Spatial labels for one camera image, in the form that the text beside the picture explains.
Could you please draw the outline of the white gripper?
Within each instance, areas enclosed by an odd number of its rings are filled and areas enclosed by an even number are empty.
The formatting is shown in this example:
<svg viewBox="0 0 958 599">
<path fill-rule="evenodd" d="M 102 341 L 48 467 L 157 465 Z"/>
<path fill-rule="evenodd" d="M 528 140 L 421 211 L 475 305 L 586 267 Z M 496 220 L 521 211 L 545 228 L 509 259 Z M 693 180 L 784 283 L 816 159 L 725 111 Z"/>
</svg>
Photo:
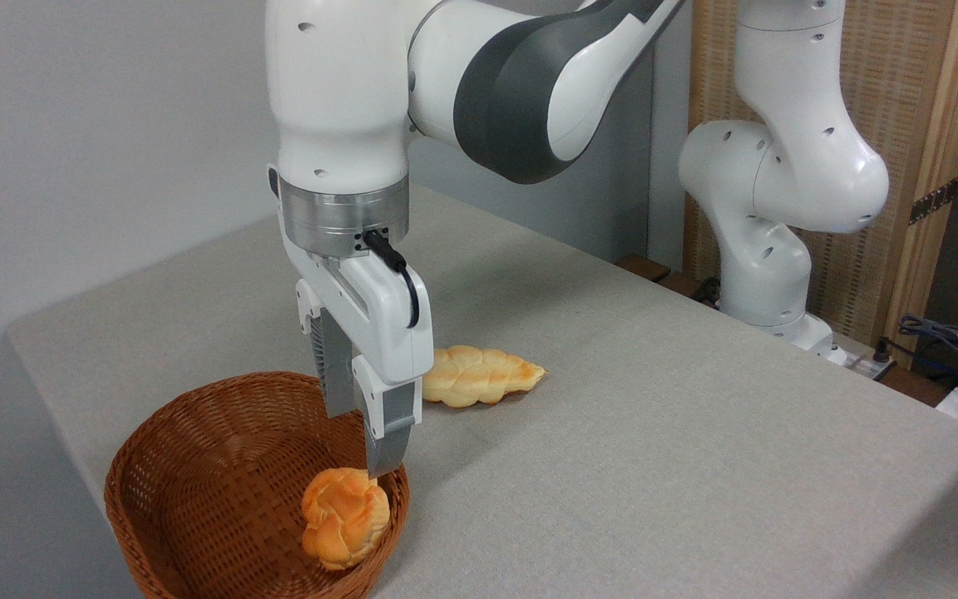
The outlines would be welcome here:
<svg viewBox="0 0 958 599">
<path fill-rule="evenodd" d="M 368 248 L 377 236 L 369 231 L 347 235 L 348 248 L 361 245 L 362 251 L 345 258 L 311 254 L 283 238 L 301 277 L 295 288 L 298 314 L 313 348 L 324 409 L 336 418 L 356 408 L 354 376 L 372 479 L 402 465 L 411 429 L 422 421 L 421 377 L 433 363 L 431 310 L 422 278 L 412 268 L 407 278 L 388 268 Z M 353 345 L 361 354 L 354 358 Z"/>
</svg>

